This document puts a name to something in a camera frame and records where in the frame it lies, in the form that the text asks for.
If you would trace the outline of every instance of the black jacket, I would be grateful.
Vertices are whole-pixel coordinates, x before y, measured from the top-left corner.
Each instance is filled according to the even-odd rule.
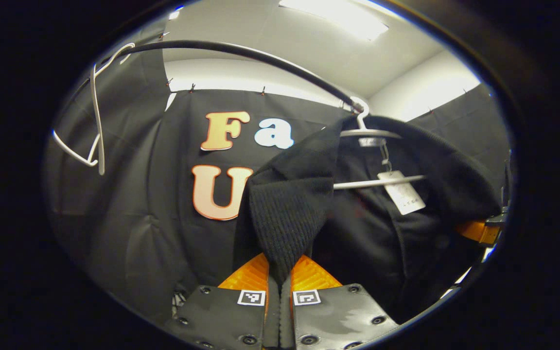
[[[426,207],[400,215],[383,186],[333,190],[336,182],[377,179],[378,147],[361,147],[354,117],[294,144],[247,181],[238,217],[233,268],[263,251],[278,281],[311,256],[341,283],[360,283],[398,323],[434,303],[480,257],[454,227],[500,213],[485,169],[448,142],[385,117],[367,128],[392,131],[393,170],[426,175],[412,186]]]

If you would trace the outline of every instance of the white wall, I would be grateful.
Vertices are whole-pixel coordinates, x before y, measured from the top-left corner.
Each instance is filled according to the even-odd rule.
[[[172,91],[190,89],[192,84],[196,84],[194,89],[262,91],[265,87],[266,93],[340,106],[340,100],[324,89],[262,62],[222,58],[169,61],[165,62],[165,74],[168,80],[172,79],[170,82]],[[360,95],[340,89],[349,96],[356,96],[366,101]],[[170,96],[168,106],[172,103],[174,96],[175,94]]]
[[[368,105],[371,114],[406,122],[478,84],[478,78],[457,57],[442,51],[387,84],[368,100]]]

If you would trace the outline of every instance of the white plastic hanger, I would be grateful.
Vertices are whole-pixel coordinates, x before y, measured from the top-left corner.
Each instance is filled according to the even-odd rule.
[[[90,149],[89,154],[87,155],[87,159],[84,159],[83,157],[78,155],[75,151],[73,151],[68,146],[66,146],[66,144],[60,139],[60,137],[58,137],[57,133],[55,132],[55,129],[53,129],[53,139],[55,140],[55,142],[62,149],[64,149],[66,153],[68,153],[73,158],[77,159],[78,161],[82,162],[87,166],[92,167],[98,163],[99,175],[104,175],[105,173],[105,147],[103,146],[103,128],[101,126],[101,115],[98,113],[98,98],[96,97],[96,77],[98,77],[100,73],[103,73],[103,71],[107,67],[109,67],[111,62],[113,62],[114,58],[117,57],[118,54],[122,52],[122,50],[127,49],[129,47],[135,47],[135,44],[133,42],[130,42],[129,44],[122,46],[118,51],[116,51],[116,53],[114,53],[111,56],[111,58],[109,58],[109,61],[107,61],[107,63],[104,66],[102,66],[98,71],[96,70],[96,64],[92,67],[92,73],[89,76],[89,86],[92,93],[92,105],[94,106],[94,113],[96,116],[96,129],[98,130],[98,132],[96,134],[96,138],[94,139],[94,143],[92,144],[92,148]],[[128,54],[125,58],[120,60],[120,64],[124,63],[127,60],[127,58],[129,58],[130,55],[131,54]],[[95,153],[96,146],[98,146],[98,161],[96,161],[96,159],[92,160],[92,156]]]
[[[392,138],[402,138],[395,133],[390,131],[377,130],[377,129],[367,129],[364,124],[364,117],[369,114],[369,107],[366,102],[360,100],[357,97],[351,97],[354,102],[358,102],[364,107],[364,111],[356,117],[358,121],[358,129],[346,130],[340,132],[340,137],[392,137]],[[385,159],[382,165],[389,164],[388,160]],[[368,188],[373,186],[385,186],[393,184],[405,184],[407,182],[413,182],[417,180],[425,179],[424,175],[408,176],[402,179],[383,179],[383,180],[369,180],[369,181],[356,181],[356,182],[342,182],[340,184],[334,184],[334,189],[351,189],[351,188]]]

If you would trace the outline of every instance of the ceiling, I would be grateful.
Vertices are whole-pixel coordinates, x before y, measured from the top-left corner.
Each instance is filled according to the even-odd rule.
[[[440,53],[444,47],[394,14],[363,6],[389,29],[373,41],[280,0],[200,0],[169,20],[164,40],[228,42],[271,53],[339,87],[370,98],[391,80]],[[197,49],[166,49],[164,60],[240,56]]]

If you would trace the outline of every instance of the orange letter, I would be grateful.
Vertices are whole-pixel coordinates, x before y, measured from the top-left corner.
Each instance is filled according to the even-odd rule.
[[[249,114],[244,111],[209,113],[207,119],[209,120],[209,133],[207,134],[207,141],[202,142],[200,149],[203,151],[219,151],[233,146],[233,142],[227,140],[226,133],[230,133],[232,138],[238,137],[241,132],[239,122],[249,122]],[[229,119],[237,120],[228,123]]]
[[[192,168],[193,207],[204,217],[215,220],[235,219],[239,214],[239,205],[247,178],[254,173],[250,168],[230,168],[228,176],[233,179],[230,203],[220,207],[213,200],[215,178],[221,173],[220,168],[212,165],[196,165]]]

